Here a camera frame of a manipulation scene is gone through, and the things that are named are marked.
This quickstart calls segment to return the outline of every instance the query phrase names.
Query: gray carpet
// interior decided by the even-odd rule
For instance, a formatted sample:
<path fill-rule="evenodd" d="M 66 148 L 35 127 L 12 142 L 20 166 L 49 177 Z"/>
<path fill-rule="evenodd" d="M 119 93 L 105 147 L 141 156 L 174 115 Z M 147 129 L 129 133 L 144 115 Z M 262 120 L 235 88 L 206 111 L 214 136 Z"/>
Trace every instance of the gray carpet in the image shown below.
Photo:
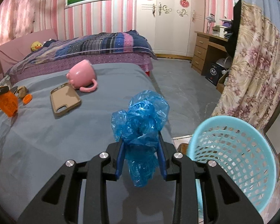
<path fill-rule="evenodd" d="M 211 116 L 221 94 L 191 68 L 189 61 L 163 58 L 152 61 L 150 78 L 170 106 L 171 136 L 193 134 L 197 126 Z"/>

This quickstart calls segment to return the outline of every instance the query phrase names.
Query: tan phone case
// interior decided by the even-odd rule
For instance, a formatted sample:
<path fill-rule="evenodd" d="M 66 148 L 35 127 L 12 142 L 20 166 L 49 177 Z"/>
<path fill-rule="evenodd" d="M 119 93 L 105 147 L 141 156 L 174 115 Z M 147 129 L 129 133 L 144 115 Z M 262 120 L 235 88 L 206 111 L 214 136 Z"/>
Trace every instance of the tan phone case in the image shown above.
<path fill-rule="evenodd" d="M 81 105 L 81 99 L 75 89 L 69 83 L 65 83 L 54 90 L 50 94 L 53 112 L 60 117 L 70 110 Z M 57 112 L 60 108 L 66 107 L 64 110 Z"/>

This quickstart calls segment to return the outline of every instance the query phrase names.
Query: orange object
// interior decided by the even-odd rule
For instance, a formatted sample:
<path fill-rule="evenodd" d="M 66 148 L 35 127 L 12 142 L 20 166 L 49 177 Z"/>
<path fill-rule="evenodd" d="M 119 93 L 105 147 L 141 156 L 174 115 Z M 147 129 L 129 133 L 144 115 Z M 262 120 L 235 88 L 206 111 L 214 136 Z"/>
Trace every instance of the orange object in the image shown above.
<path fill-rule="evenodd" d="M 0 109 L 8 117 L 13 117 L 18 111 L 18 98 L 11 91 L 0 95 Z"/>
<path fill-rule="evenodd" d="M 32 100 L 32 95 L 31 94 L 27 94 L 24 98 L 23 98 L 23 103 L 27 104 Z"/>

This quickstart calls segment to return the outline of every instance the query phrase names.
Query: white wardrobe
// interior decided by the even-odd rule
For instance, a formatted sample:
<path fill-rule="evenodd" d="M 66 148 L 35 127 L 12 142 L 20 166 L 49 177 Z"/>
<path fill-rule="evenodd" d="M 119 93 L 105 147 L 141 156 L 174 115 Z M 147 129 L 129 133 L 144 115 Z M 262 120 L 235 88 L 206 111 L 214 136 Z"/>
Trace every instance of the white wardrobe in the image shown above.
<path fill-rule="evenodd" d="M 156 54 L 192 57 L 204 20 L 205 0 L 137 0 L 136 30 Z"/>

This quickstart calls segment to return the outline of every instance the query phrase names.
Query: floral curtain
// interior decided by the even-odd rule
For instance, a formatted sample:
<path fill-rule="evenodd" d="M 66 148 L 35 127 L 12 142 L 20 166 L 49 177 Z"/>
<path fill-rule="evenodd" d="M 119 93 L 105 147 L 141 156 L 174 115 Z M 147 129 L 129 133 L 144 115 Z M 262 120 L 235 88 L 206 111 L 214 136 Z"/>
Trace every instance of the floral curtain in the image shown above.
<path fill-rule="evenodd" d="M 3 1 L 0 5 L 0 45 L 32 32 L 35 1 Z"/>
<path fill-rule="evenodd" d="M 237 49 L 216 115 L 263 129 L 280 100 L 280 32 L 262 10 L 242 1 Z"/>

